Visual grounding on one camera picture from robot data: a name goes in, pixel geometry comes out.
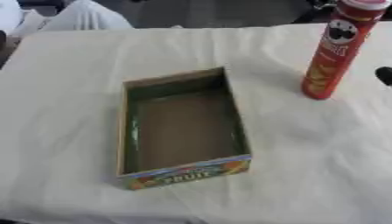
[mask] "table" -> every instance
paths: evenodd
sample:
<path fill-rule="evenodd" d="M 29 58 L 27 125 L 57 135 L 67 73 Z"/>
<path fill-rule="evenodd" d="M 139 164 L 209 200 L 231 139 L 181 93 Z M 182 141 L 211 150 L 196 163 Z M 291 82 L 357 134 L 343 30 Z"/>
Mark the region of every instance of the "table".
<path fill-rule="evenodd" d="M 324 24 L 46 32 L 0 73 L 0 215 L 31 223 L 388 223 L 392 63 L 380 23 L 327 101 L 299 83 Z M 123 80 L 225 66 L 250 171 L 132 192 L 114 178 Z"/>

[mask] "white can top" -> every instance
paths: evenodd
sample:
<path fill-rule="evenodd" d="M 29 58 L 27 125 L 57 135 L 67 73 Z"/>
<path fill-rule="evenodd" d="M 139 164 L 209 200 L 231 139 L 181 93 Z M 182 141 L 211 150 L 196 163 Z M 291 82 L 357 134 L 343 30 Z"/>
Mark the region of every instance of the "white can top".
<path fill-rule="evenodd" d="M 392 0 L 342 0 L 345 4 L 367 11 L 378 11 L 389 7 Z"/>

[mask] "open box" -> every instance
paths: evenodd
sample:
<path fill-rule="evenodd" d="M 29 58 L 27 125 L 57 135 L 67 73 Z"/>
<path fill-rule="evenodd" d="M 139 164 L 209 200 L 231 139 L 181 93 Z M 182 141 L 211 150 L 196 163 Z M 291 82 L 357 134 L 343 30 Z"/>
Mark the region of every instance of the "open box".
<path fill-rule="evenodd" d="M 117 177 L 127 188 L 244 172 L 250 159 L 223 68 L 123 83 Z"/>

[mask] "pringles can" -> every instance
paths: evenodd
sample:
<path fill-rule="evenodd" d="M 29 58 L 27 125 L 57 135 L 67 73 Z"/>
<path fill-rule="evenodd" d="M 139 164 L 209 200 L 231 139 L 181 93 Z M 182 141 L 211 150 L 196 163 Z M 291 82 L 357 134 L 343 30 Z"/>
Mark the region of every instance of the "pringles can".
<path fill-rule="evenodd" d="M 392 0 L 340 0 L 302 83 L 304 93 L 331 96 L 373 26 Z"/>

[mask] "chair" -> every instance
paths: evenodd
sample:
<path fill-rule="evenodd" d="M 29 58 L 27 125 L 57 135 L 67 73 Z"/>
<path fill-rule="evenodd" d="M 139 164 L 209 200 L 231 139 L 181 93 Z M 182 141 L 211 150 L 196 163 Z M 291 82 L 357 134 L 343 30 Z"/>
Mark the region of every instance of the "chair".
<path fill-rule="evenodd" d="M 22 7 L 52 6 L 59 13 L 66 7 L 63 0 L 18 0 Z"/>

